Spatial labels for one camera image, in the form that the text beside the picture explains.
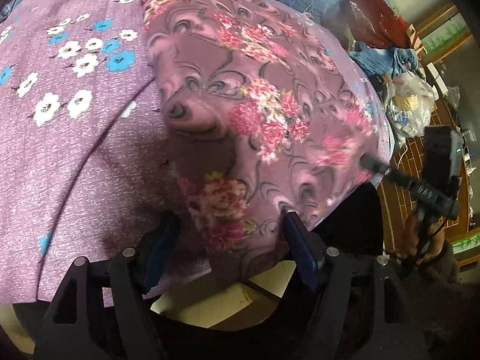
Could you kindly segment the person's right hand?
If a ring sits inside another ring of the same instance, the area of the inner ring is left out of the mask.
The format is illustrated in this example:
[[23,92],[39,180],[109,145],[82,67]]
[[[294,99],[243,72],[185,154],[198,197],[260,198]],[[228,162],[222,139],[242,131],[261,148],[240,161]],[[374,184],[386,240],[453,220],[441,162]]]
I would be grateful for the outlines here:
[[443,220],[422,229],[416,214],[411,214],[399,238],[402,259],[399,278],[427,283],[450,283],[456,279],[452,245],[445,235]]

